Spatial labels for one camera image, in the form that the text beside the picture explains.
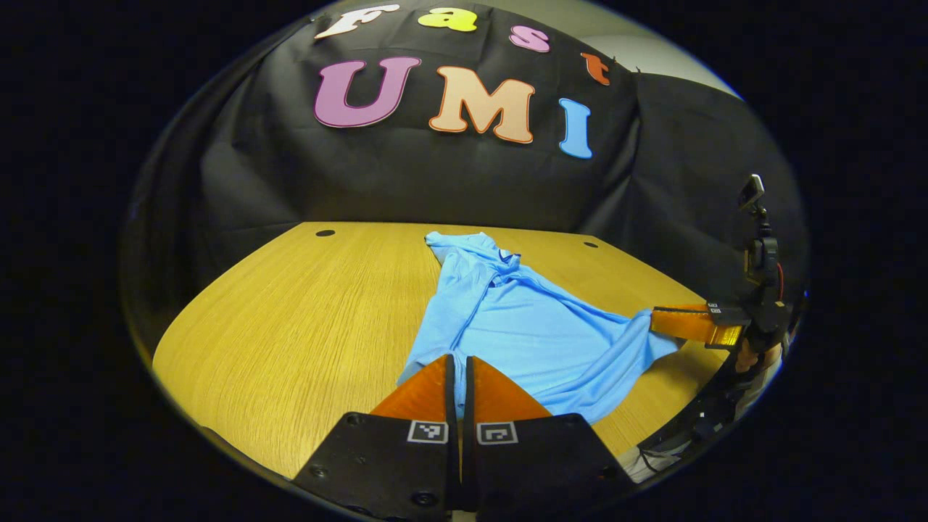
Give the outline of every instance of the hand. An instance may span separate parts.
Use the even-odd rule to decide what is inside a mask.
[[[780,343],[777,343],[776,346],[773,346],[764,353],[764,366],[761,367],[761,372],[769,368],[770,365],[772,365],[780,357],[780,352],[782,349],[783,346]],[[735,372],[747,372],[751,369],[752,366],[757,364],[758,359],[758,354],[755,353],[748,345],[748,340],[744,339],[741,341],[741,351],[738,352],[738,360],[735,361]]]

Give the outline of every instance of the yellow letter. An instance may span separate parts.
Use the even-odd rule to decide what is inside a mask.
[[[437,7],[429,12],[431,15],[425,15],[419,19],[419,23],[426,27],[447,27],[464,33],[477,29],[477,26],[473,24],[477,21],[476,13],[467,9]]]
[[[389,6],[367,7],[356,11],[349,11],[342,15],[341,18],[331,25],[328,29],[316,35],[316,40],[332,36],[333,34],[348,33],[357,29],[356,23],[368,23],[369,21],[380,16],[381,11],[395,11],[400,6],[390,4]]]
[[[463,132],[467,122],[461,118],[461,106],[467,107],[473,128],[486,132],[496,115],[502,112],[499,125],[493,133],[500,139],[516,143],[532,143],[528,130],[528,101],[535,88],[519,80],[506,80],[492,95],[477,77],[477,73],[463,67],[439,67],[445,78],[445,94],[438,115],[429,120],[429,127],[445,132]]]

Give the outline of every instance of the foam letter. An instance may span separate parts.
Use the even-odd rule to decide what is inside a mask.
[[[365,63],[356,60],[329,65],[319,72],[322,85],[316,94],[316,119],[330,127],[363,127],[385,119],[400,104],[409,70],[420,63],[422,60],[410,57],[382,59],[380,66],[387,72],[377,100],[366,107],[352,107],[346,101],[352,78]]]
[[[538,29],[525,27],[524,25],[513,25],[512,35],[509,41],[519,47],[532,49],[539,53],[547,53],[551,46],[548,45],[548,35],[540,32]]]
[[[429,120],[429,127],[445,132],[463,132],[467,122],[461,118],[461,106],[467,107],[473,128],[483,133],[502,112],[499,125],[493,133],[500,139],[516,143],[532,143],[528,130],[528,101],[535,88],[519,80],[506,80],[492,95],[477,77],[477,73],[463,67],[439,67],[445,78],[445,94],[438,115]]]
[[[426,27],[447,27],[455,31],[476,31],[477,14],[467,9],[453,7],[437,7],[429,11],[431,15],[419,18],[419,23]]]
[[[561,98],[559,104],[564,108],[564,119],[567,122],[561,150],[575,158],[592,158],[593,151],[586,144],[586,118],[589,117],[589,107],[567,98]]]
[[[383,11],[395,11],[399,9],[400,6],[397,4],[390,4],[388,6],[378,6],[378,7],[366,7],[364,9],[358,9],[356,11],[349,11],[342,15],[338,21],[333,23],[331,27],[316,35],[316,40],[319,38],[325,38],[326,36],[332,36],[333,34],[342,34],[354,31],[357,29],[356,23],[368,23],[371,20],[376,19],[380,16],[380,13]]]
[[[602,63],[602,60],[599,59],[599,57],[596,55],[580,53],[580,56],[586,59],[586,71],[589,72],[589,75],[592,76],[593,79],[597,82],[600,82],[603,85],[608,85],[609,78],[606,78],[602,75],[604,71],[609,70],[609,68],[606,67],[606,64]]]

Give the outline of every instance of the red wire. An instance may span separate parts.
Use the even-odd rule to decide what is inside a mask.
[[[780,263],[777,263],[777,270],[780,271],[780,301],[783,299],[783,267],[780,266]]]

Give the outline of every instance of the table surface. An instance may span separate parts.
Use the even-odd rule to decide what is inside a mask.
[[[324,229],[335,234],[316,236]],[[370,411],[395,390],[441,270],[424,241],[433,230],[485,232],[567,292],[626,317],[704,301],[592,236],[302,223],[187,305],[158,345],[155,374],[194,421],[293,478],[343,414]],[[686,343],[655,361],[593,428],[613,454],[625,452],[680,412],[727,354]]]

